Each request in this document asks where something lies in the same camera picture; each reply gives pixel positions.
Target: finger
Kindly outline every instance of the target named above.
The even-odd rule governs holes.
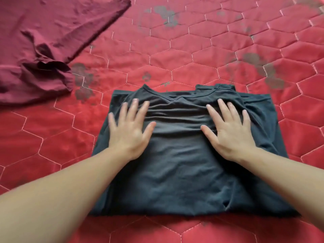
[[[243,126],[251,130],[251,119],[248,114],[248,111],[244,109],[242,115],[243,115]]]
[[[236,122],[241,123],[240,115],[238,114],[238,112],[237,112],[235,106],[233,105],[233,103],[228,102],[227,106],[229,108],[229,111],[230,111],[230,113],[232,115],[233,120],[236,121]]]
[[[126,116],[127,116],[127,102],[124,102],[120,109],[118,124],[125,122]]]
[[[218,145],[217,135],[215,135],[215,133],[209,127],[207,127],[206,125],[202,125],[200,127],[200,129],[205,134],[205,136],[207,137],[207,139],[209,140],[211,145],[216,149],[216,147]]]
[[[224,123],[222,120],[222,117],[220,114],[209,104],[207,104],[207,110],[209,112],[209,115],[212,117],[214,124],[216,126],[216,129],[221,128],[221,125]]]
[[[217,100],[225,122],[233,121],[232,114],[222,99]]]
[[[152,133],[153,133],[153,130],[156,126],[156,122],[150,122],[148,124],[148,126],[146,126],[145,130],[144,130],[144,133],[143,133],[143,137],[144,137],[144,140],[145,142],[149,142],[150,141],[150,138],[152,136]]]
[[[148,107],[150,105],[149,101],[144,102],[143,106],[138,110],[138,113],[135,117],[135,122],[138,124],[140,128],[143,127],[143,122],[145,119],[145,115],[147,113]]]
[[[129,107],[126,121],[134,121],[138,109],[138,99],[134,98],[131,106]]]
[[[117,128],[114,114],[112,112],[108,114],[108,125],[110,132],[114,131]]]

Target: red quilted bedspread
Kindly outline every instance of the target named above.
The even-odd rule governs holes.
[[[89,157],[113,90],[144,83],[269,93],[290,158],[324,168],[323,12],[322,0],[132,0],[71,62],[71,95],[0,113],[0,194]],[[319,243],[324,234],[299,218],[89,217],[70,242]]]

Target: neckline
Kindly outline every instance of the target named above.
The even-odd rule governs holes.
[[[214,88],[212,88],[210,90],[206,90],[206,92],[203,92],[203,93],[194,93],[194,94],[189,94],[189,95],[181,95],[181,96],[172,98],[172,97],[169,97],[167,94],[172,93],[172,92],[181,92],[181,91],[170,91],[170,92],[160,93],[160,92],[157,92],[157,91],[151,89],[146,84],[144,84],[142,86],[142,88],[145,89],[146,91],[152,93],[152,94],[155,94],[157,96],[160,96],[160,97],[165,98],[165,99],[170,100],[170,101],[175,101],[175,100],[178,100],[179,98],[197,98],[197,97],[207,96],[209,94],[214,93],[218,89],[218,87],[214,87]],[[196,90],[185,91],[185,92],[196,92]]]

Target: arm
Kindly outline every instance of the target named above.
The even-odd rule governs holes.
[[[236,162],[266,183],[287,200],[305,218],[324,231],[324,170],[280,157],[255,146],[250,118],[243,110],[243,123],[234,105],[219,99],[224,120],[207,106],[217,136],[207,127],[201,129],[215,150],[225,159]]]
[[[148,106],[136,114],[135,99],[127,113],[124,103],[118,126],[109,114],[109,148],[0,196],[1,242],[66,242],[116,174],[148,145],[156,125],[142,133]]]

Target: dark gray t-shirt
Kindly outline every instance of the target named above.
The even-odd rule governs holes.
[[[139,90],[115,90],[110,112],[116,120],[123,102],[150,101],[144,128],[156,127],[143,154],[115,177],[93,210],[94,214],[180,214],[187,216],[225,211],[293,216],[297,212],[267,184],[240,165],[223,159],[210,145],[200,126],[217,133],[206,104],[219,113],[217,99],[230,101],[251,118],[255,143],[287,157],[277,114],[269,95],[238,93],[233,85],[197,85],[194,91],[158,93],[143,85]],[[107,148],[107,119],[93,155]]]

